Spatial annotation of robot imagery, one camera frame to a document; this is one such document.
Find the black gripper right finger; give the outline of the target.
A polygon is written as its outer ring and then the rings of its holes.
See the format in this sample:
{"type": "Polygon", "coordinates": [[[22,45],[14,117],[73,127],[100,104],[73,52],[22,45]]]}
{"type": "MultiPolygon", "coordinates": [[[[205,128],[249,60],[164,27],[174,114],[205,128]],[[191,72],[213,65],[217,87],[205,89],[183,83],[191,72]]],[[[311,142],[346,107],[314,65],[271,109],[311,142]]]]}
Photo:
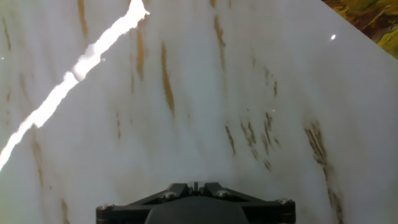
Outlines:
{"type": "Polygon", "coordinates": [[[231,202],[240,208],[248,223],[294,224],[295,202],[291,199],[262,200],[226,187],[217,182],[199,188],[201,196],[231,202]]]}

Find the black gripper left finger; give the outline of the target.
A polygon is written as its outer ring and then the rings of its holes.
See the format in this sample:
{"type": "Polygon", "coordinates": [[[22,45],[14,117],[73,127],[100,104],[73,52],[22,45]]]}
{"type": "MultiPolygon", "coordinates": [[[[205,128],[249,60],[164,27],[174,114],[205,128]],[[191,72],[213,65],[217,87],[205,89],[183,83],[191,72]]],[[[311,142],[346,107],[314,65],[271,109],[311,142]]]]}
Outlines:
{"type": "Polygon", "coordinates": [[[105,204],[96,208],[96,224],[145,224],[150,211],[157,205],[194,195],[197,189],[188,184],[170,184],[165,190],[127,205],[105,204]]]}

